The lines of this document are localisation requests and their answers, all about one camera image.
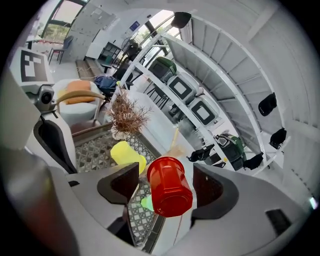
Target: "cable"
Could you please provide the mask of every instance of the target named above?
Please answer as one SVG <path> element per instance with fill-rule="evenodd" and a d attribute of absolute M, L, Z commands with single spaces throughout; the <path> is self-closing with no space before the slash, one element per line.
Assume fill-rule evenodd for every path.
<path fill-rule="evenodd" d="M 91 79 L 91 78 L 96 78 L 97 76 L 93 76 L 93 77 L 79 77 L 79 79 Z"/>
<path fill-rule="evenodd" d="M 90 69 L 97 69 L 97 70 L 100 70 L 100 68 L 95 67 L 95 66 L 90 66 L 90 67 L 88 67 L 87 69 L 83 69 L 82 67 L 77 66 L 77 67 L 76 67 L 76 69 L 77 69 L 78 71 L 88 71 L 88 70 L 90 70 Z"/>

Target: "metal grate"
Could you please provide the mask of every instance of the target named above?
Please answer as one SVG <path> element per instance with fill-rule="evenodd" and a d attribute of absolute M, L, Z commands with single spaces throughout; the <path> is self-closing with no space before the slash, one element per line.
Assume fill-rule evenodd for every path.
<path fill-rule="evenodd" d="M 156 159 L 154 154 L 135 135 L 126 138 L 129 145 L 140 155 L 144 156 L 147 164 Z M 110 150 L 118 143 L 112 138 L 110 131 L 100 133 L 87 140 L 75 142 L 76 163 L 78 172 L 92 172 L 102 168 L 115 166 L 111 158 Z M 137 247 L 142 245 L 153 223 L 155 213 L 140 204 L 141 200 L 150 195 L 150 185 L 146 178 L 139 179 L 139 188 L 128 204 L 128 213 L 132 227 L 132 233 Z"/>

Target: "white storage box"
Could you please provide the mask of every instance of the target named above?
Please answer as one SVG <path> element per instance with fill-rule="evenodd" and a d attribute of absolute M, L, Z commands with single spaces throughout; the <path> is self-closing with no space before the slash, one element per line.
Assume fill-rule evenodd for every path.
<path fill-rule="evenodd" d="M 195 98 L 188 108 L 204 126 L 212 125 L 219 117 L 218 106 L 206 95 Z"/>
<path fill-rule="evenodd" d="M 171 77 L 167 86 L 186 105 L 195 98 L 199 89 L 198 83 L 187 73 L 179 73 Z"/>

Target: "orange cushion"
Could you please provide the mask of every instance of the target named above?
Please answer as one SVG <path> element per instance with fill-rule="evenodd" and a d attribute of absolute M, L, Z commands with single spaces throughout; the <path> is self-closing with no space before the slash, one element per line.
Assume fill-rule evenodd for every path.
<path fill-rule="evenodd" d="M 70 93 L 73 91 L 91 91 L 91 85 L 89 81 L 72 81 L 66 87 L 66 92 Z M 65 100 L 65 104 L 76 104 L 81 102 L 93 102 L 95 97 L 76 97 Z"/>

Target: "white wall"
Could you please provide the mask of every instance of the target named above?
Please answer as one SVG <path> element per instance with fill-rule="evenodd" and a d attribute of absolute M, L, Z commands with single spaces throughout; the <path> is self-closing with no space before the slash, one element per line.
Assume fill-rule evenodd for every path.
<path fill-rule="evenodd" d="M 73 40 L 63 54 L 62 61 L 83 60 L 99 30 L 111 24 L 115 18 L 114 14 L 105 12 L 91 2 L 87 3 L 68 32 L 67 37 L 73 36 Z"/>
<path fill-rule="evenodd" d="M 151 18 L 147 18 L 147 16 L 151 15 L 153 17 L 159 11 L 159 9 L 139 8 L 124 10 L 123 12 L 118 13 L 113 24 L 107 26 L 104 30 L 99 31 L 94 41 L 91 43 L 86 56 L 97 59 L 108 42 L 121 48 L 124 39 L 131 37 Z M 140 26 L 135 31 L 131 31 L 130 26 L 135 21 L 137 21 Z"/>

